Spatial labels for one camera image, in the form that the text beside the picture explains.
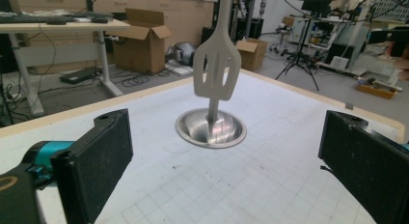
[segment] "floor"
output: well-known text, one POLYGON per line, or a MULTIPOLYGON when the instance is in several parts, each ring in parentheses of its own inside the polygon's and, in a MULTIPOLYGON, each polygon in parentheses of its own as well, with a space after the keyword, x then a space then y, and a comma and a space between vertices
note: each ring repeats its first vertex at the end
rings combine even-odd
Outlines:
MULTIPOLYGON (((271 44, 277 40, 277 37, 274 35, 266 35, 261 36, 261 39, 271 44)), ((292 51, 296 46, 289 43, 288 48, 292 51)), ((276 78, 287 63, 286 56, 282 57, 280 54, 269 51, 267 47, 263 65, 255 72, 267 77, 276 78)), ((363 53, 358 58, 355 66, 370 69, 376 64, 378 63, 375 61, 375 58, 363 53)), ((109 93, 97 83, 97 80, 88 80, 74 86, 60 82, 59 77, 65 73, 67 72, 52 75, 31 75, 36 88, 40 87, 40 97, 46 115, 109 99, 111 97, 109 93)), ((110 75, 111 80, 125 94, 191 76, 191 74, 179 76, 169 70, 164 70, 154 76, 148 76, 129 71, 117 70, 114 65, 110 66, 110 75)), ((403 91, 397 93, 392 99, 385 99, 357 91, 355 89, 357 80, 353 77, 322 69, 313 70, 313 76, 319 87, 319 91, 316 89, 313 79, 304 71, 296 67, 291 68, 287 74, 282 74, 278 80, 328 98, 352 104, 355 107, 366 109, 367 111, 400 121, 405 126, 409 126, 409 116, 407 114, 409 88, 407 82, 398 81, 396 86, 403 88, 403 91)), ((374 77, 378 80, 384 81, 388 79, 383 75, 371 73, 365 74, 365 77, 374 77)), ((3 75, 3 80, 5 85, 12 85, 10 94, 13 97, 18 95, 18 73, 13 72, 5 74, 3 75)), ((11 109, 13 110, 12 113, 15 123, 34 119, 30 116, 24 99, 16 98, 15 103, 11 105, 11 109)), ((405 140, 407 141, 408 138, 409 128, 406 128, 405 140)))

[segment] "table surface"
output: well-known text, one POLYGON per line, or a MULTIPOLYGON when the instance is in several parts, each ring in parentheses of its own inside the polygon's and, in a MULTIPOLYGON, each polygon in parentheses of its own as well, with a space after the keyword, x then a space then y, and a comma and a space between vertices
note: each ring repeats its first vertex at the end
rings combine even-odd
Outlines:
MULTIPOLYGON (((398 122, 244 70, 219 109, 247 126, 239 145, 210 150, 181 139, 182 113, 208 107, 192 79, 0 129, 0 173, 43 140, 76 140, 93 119, 127 108, 134 157, 96 223, 374 223, 317 157, 326 110, 360 116, 401 141, 398 122)), ((65 223, 55 187, 39 192, 48 223, 65 223)))
POLYGON ((108 31, 123 30, 127 27, 129 27, 129 24, 116 19, 109 21, 106 24, 91 22, 68 22, 65 25, 50 25, 46 23, 16 23, 1 24, 0 33, 108 31))

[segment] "slotted spatula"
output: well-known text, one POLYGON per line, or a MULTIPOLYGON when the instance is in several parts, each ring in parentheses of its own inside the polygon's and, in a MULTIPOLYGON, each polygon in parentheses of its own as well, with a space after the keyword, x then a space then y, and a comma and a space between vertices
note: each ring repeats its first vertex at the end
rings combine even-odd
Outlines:
POLYGON ((232 97, 235 83, 241 67, 240 53, 229 36, 228 27, 232 10, 232 0, 220 0, 219 15, 213 35, 195 52, 193 60, 193 79, 195 94, 210 98, 208 120, 217 120, 219 100, 232 97), (205 77, 205 60, 207 76, 205 77), (224 80, 225 68, 228 67, 224 80))

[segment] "desk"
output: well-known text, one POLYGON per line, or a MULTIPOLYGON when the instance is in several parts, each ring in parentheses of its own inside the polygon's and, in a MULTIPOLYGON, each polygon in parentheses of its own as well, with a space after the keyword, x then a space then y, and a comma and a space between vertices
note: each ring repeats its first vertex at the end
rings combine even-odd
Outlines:
POLYGON ((99 59, 102 64, 100 82, 107 87, 114 96, 123 93, 109 80, 108 64, 105 52, 103 31, 121 30, 128 24, 113 20, 107 24, 96 23, 67 23, 67 25, 48 25, 44 23, 1 24, 0 33, 9 34, 21 76, 24 81, 23 90, 34 116, 42 116, 42 108, 38 92, 33 87, 27 67, 43 66, 59 63, 80 62, 99 59), (17 33, 51 33, 51 32, 90 32, 97 31, 98 42, 92 44, 50 45, 37 47, 20 47, 15 34, 17 33))
MULTIPOLYGON (((402 124, 243 70, 220 109, 246 138, 211 150, 181 139, 182 113, 208 106, 192 78, 0 129, 0 173, 42 140, 76 140, 94 117, 128 108, 134 157, 96 223, 374 223, 317 157, 327 109, 402 141, 402 124)), ((65 223, 57 188, 39 192, 48 223, 65 223)))

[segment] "stainless steel bowl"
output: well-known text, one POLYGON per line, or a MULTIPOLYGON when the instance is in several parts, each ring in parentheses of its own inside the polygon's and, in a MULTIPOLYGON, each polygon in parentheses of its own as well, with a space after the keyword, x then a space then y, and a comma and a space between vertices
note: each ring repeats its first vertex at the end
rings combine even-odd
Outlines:
POLYGON ((217 120, 210 122, 207 114, 207 108, 182 114, 176 122, 177 133, 194 145, 210 149, 232 147, 246 136, 246 126, 235 116, 219 110, 217 120))

